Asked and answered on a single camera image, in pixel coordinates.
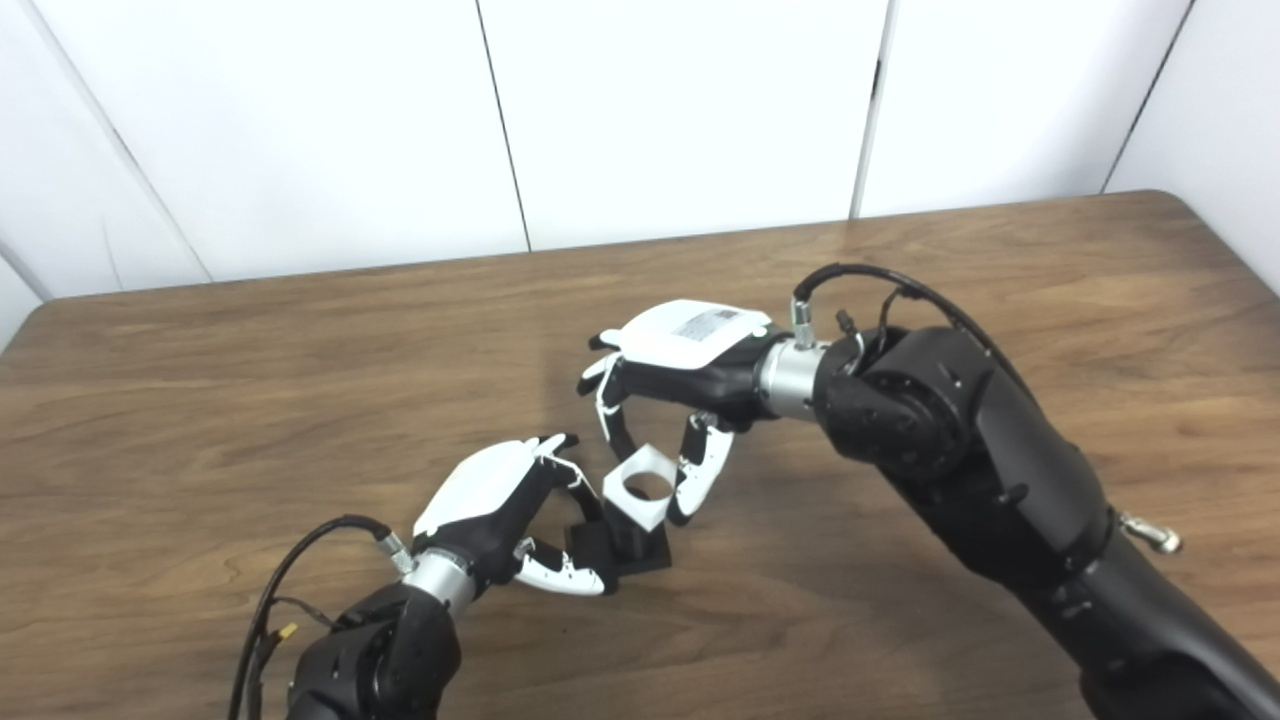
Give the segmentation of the black and white left hand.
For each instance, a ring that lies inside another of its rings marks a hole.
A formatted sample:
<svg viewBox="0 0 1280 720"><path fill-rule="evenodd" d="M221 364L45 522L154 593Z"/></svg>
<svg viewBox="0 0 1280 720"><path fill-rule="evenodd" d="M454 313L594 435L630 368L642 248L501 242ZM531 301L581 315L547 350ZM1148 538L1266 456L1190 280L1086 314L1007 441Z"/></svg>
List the black and white left hand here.
<svg viewBox="0 0 1280 720"><path fill-rule="evenodd" d="M488 446L460 462L413 524L413 569L402 583L460 615L492 585L520 582L572 596L618 589L611 569L576 562L529 534L544 502L563 489L588 521L603 518L598 493L580 466L559 456L573 434L538 436Z"/></svg>

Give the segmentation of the black and white right hand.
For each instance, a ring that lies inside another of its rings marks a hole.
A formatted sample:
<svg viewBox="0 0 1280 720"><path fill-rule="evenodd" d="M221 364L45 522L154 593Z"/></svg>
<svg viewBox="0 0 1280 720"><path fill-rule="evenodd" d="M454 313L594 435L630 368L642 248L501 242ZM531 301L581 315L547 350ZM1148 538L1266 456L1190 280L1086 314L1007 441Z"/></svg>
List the black and white right hand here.
<svg viewBox="0 0 1280 720"><path fill-rule="evenodd" d="M704 505L736 436L777 416L759 379L771 350L791 338L763 311L677 299L588 341L607 355L580 375L579 396L595 398L605 441L620 460L637 450L625 401L652 398L690 407L666 518L685 527Z"/></svg>

